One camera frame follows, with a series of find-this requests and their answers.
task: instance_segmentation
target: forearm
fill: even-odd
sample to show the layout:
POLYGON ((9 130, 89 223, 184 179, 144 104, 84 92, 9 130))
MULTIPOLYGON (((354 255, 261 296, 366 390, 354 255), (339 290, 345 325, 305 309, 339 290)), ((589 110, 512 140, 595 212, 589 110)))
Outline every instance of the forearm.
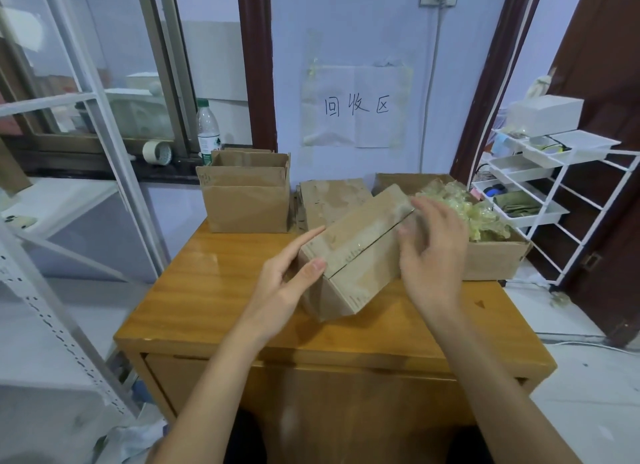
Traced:
POLYGON ((580 463, 460 309, 436 306, 423 317, 464 388, 497 464, 580 463))
POLYGON ((221 463, 247 375, 260 345, 241 330, 222 340, 154 464, 221 463))

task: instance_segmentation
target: desk drawer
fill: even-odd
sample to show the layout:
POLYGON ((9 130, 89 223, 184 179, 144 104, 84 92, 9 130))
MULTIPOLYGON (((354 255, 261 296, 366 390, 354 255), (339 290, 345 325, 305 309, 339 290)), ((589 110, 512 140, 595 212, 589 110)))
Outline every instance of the desk drawer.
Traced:
MULTIPOLYGON (((145 361, 179 413, 207 362, 145 361)), ((258 418, 272 462, 440 461, 455 429, 474 421, 453 378, 338 367, 255 363, 241 406, 258 418)))

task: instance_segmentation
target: hand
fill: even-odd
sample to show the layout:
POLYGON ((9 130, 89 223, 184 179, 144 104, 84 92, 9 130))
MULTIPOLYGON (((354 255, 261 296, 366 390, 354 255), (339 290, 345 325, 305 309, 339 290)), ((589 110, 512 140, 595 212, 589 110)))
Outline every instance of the hand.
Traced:
POLYGON ((298 256, 302 245, 323 231, 324 226, 312 229, 293 240, 275 257, 264 262, 253 295, 234 327, 256 341, 260 349, 282 330, 291 318, 303 292, 324 273, 326 262, 321 258, 314 258, 291 280, 286 283, 283 280, 285 272, 298 256))
POLYGON ((469 241, 467 224, 444 204, 427 197, 413 197, 412 205, 428 225, 428 246, 417 248, 415 215, 398 227, 400 271, 404 287, 423 317, 431 307, 460 304, 462 272, 469 241))

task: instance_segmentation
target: wooden desk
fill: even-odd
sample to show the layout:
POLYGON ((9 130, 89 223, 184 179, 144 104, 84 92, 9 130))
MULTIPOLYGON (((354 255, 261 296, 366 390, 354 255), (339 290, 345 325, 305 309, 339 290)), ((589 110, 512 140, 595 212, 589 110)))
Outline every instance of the wooden desk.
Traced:
MULTIPOLYGON (((211 234, 201 225, 116 333, 169 421, 262 263, 292 236, 211 234)), ((551 355, 498 283, 466 282, 462 298, 528 392, 553 372, 551 355)), ((274 463, 440 462, 455 428, 474 421, 400 280, 332 323, 298 308, 254 363, 241 405, 260 421, 274 463)))

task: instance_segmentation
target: clear plastic wrap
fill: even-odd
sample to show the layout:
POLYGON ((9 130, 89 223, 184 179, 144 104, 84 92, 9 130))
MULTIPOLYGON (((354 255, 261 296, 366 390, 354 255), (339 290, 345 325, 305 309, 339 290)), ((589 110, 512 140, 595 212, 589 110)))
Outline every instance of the clear plastic wrap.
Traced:
POLYGON ((424 195, 451 207, 468 223, 469 241, 499 241, 509 238, 509 225, 494 211, 488 201, 472 202, 467 187, 458 181, 444 184, 434 179, 417 195, 424 195))

